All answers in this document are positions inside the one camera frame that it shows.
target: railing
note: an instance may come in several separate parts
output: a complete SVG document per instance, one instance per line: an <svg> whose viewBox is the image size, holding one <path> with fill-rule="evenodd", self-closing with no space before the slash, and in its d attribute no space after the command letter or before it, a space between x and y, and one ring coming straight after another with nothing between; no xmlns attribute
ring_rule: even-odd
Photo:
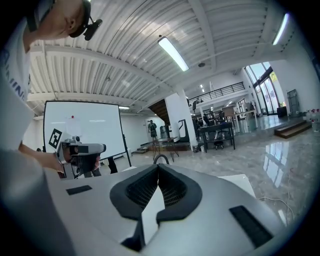
<svg viewBox="0 0 320 256"><path fill-rule="evenodd" d="M217 90L213 90L213 91L209 91L207 93L201 94L197 97L193 97L189 99L189 106L192 106L192 104L194 102L196 102L197 104L205 102L205 101L210 101L212 99L224 96L224 95L228 95L228 94L232 94L232 93L236 93L239 91L243 91L245 90L245 86L243 82L238 82Z"/></svg>

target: desk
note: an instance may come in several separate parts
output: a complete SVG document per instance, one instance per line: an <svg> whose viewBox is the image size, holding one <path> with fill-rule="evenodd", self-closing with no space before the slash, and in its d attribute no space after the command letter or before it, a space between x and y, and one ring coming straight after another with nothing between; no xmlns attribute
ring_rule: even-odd
<svg viewBox="0 0 320 256"><path fill-rule="evenodd" d="M220 131L223 129L228 129L228 133L229 136L226 136L225 138L217 138L214 140L209 140L207 141L206 138L206 134L205 133L212 133L212 132L216 132L216 131ZM202 137L203 137L203 144L204 144L204 150L207 153L207 144L208 143L215 143L215 142L222 142L222 141L231 141L231 145L233 145L233 149L236 149L236 145L235 145L235 137L234 137L234 133L232 130L232 122L226 122L226 123L222 123L222 124L216 124L216 125L212 125L212 126L207 126L207 127L203 127L200 129L200 133L202 133Z"/></svg>
<svg viewBox="0 0 320 256"><path fill-rule="evenodd" d="M172 158L172 161L175 162L175 153L176 155L179 157L179 154L176 150L176 147L175 147L175 142L174 140L176 139L177 137L171 137L171 138L159 138L159 139L155 139L152 141L152 155L153 155L153 160L155 160L155 157L157 155L157 152L159 153L160 155L160 143L167 143L167 149L170 153L170 156Z"/></svg>
<svg viewBox="0 0 320 256"><path fill-rule="evenodd" d="M233 114L233 115L230 115L230 117L235 117L235 122L236 122L236 127L238 129L238 133L240 132L240 127L239 127L239 121L238 121L238 118L237 116L240 116L240 115L247 115L249 113L254 113L254 119L255 119L255 128L258 128L258 122L257 122L257 112L256 110L249 110L249 111L246 111L246 112L241 112L241 113L238 113L238 114Z"/></svg>

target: stool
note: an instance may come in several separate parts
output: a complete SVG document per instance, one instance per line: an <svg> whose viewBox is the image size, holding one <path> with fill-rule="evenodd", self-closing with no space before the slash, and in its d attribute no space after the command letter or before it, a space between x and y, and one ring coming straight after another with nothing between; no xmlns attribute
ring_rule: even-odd
<svg viewBox="0 0 320 256"><path fill-rule="evenodd" d="M224 142L223 141L216 141L213 143L215 145L215 150L218 150L218 147L221 147L221 149L224 149Z"/></svg>

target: headset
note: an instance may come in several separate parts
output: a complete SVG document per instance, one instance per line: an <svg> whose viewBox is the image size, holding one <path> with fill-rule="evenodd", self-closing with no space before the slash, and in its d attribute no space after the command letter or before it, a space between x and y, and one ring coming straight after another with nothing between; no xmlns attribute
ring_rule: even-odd
<svg viewBox="0 0 320 256"><path fill-rule="evenodd" d="M55 2L56 0L41 0L34 12L26 16L26 21L30 32L38 29L41 22L46 18L48 13L53 8ZM94 36L103 21L102 19L93 21L90 16L91 3L88 0L83 0L82 4L84 9L82 24L74 33L71 33L69 36L72 38L77 38L84 33L84 39L89 41Z"/></svg>

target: marble floor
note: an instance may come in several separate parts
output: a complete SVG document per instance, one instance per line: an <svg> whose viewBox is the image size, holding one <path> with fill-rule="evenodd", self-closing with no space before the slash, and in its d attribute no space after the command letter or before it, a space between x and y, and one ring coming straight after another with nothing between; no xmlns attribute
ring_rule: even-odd
<svg viewBox="0 0 320 256"><path fill-rule="evenodd" d="M258 130L266 130L279 125L283 125L294 119L296 118L289 118L287 116L279 118L277 115L268 115L268 116L265 115L265 116L258 117L256 121L258 123ZM256 131L257 129L256 129L255 118L253 117L246 120L240 120L239 129L240 129L240 132L236 133L236 135L247 134L247 133L252 133Z"/></svg>
<svg viewBox="0 0 320 256"><path fill-rule="evenodd" d="M171 165L214 176L245 174L256 198L288 202L294 218L308 207L309 199L319 185L320 132L311 129L289 139L270 136L239 144L236 150L225 147L223 150L210 149L207 153L181 151L179 155L175 156L174 163L168 157ZM135 167L152 164L152 152L134 154L131 163ZM115 164L119 172L129 167L128 160L123 157L116 159ZM109 167L102 166L101 173L108 175ZM265 203L284 219L287 207L281 201L266 199ZM288 211L289 223L293 217Z"/></svg>

